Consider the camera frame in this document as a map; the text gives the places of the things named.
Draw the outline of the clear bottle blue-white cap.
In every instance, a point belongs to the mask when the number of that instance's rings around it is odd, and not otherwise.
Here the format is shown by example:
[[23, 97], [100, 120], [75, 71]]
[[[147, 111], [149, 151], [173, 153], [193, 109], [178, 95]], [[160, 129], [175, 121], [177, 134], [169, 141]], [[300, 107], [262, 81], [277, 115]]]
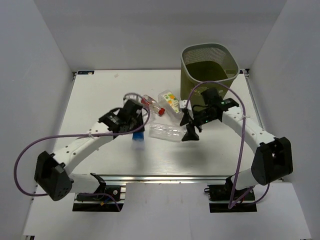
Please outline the clear bottle blue-white cap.
[[134, 150], [144, 150], [145, 149], [144, 132], [134, 132], [132, 134], [131, 146]]

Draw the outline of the clear bottle green orange label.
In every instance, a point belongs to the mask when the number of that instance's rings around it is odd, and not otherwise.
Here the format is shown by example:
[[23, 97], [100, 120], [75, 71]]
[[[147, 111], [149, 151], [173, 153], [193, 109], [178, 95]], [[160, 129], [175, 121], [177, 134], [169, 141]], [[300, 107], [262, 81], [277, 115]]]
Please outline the clear bottle green orange label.
[[158, 94], [158, 103], [171, 118], [180, 120], [183, 117], [179, 99], [170, 90]]

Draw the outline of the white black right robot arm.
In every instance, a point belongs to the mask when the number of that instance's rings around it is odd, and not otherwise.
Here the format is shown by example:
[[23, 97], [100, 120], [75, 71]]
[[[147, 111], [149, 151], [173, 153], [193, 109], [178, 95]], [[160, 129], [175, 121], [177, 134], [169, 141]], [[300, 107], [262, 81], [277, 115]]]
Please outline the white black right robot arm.
[[204, 105], [191, 106], [181, 100], [179, 107], [183, 112], [180, 122], [186, 126], [182, 141], [197, 141], [197, 133], [202, 125], [219, 120], [234, 130], [254, 153], [251, 167], [226, 179], [226, 195], [236, 200], [243, 195], [244, 189], [256, 185], [265, 186], [293, 172], [292, 147], [286, 137], [275, 137], [243, 114], [239, 104], [232, 98], [222, 99], [216, 88], [201, 93]]

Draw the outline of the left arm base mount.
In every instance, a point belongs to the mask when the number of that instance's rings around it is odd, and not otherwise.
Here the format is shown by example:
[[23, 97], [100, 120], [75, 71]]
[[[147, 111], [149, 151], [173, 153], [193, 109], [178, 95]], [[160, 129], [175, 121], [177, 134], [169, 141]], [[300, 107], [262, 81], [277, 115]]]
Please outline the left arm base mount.
[[76, 194], [73, 212], [117, 213], [122, 210], [125, 202], [126, 185], [107, 185], [105, 195]]

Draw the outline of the clear plastic bottle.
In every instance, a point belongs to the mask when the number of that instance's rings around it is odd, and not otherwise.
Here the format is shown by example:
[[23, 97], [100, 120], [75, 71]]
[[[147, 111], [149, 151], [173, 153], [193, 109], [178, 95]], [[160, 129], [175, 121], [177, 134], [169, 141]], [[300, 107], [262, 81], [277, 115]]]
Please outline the clear plastic bottle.
[[155, 122], [150, 124], [148, 131], [151, 138], [177, 143], [182, 141], [185, 133], [186, 130], [180, 126]]

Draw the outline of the clear bottle red cap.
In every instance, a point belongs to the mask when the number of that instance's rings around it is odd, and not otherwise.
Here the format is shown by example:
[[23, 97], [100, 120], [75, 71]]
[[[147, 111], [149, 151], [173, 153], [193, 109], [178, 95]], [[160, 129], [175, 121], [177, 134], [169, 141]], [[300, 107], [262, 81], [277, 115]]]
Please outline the clear bottle red cap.
[[150, 110], [152, 110], [154, 113], [158, 114], [159, 116], [162, 116], [165, 113], [165, 109], [161, 107], [155, 99], [153, 99], [147, 94], [142, 96], [141, 103], [149, 107]]

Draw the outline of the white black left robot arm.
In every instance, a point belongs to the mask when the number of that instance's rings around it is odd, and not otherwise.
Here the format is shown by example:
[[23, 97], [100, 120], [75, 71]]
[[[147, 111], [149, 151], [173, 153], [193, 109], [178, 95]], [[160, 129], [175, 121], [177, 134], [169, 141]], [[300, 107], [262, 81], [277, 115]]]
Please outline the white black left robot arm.
[[143, 105], [129, 99], [123, 107], [101, 116], [86, 134], [53, 153], [42, 152], [36, 163], [34, 179], [53, 200], [69, 193], [92, 196], [106, 194], [106, 182], [96, 173], [75, 174], [74, 169], [89, 155], [117, 136], [144, 131]]

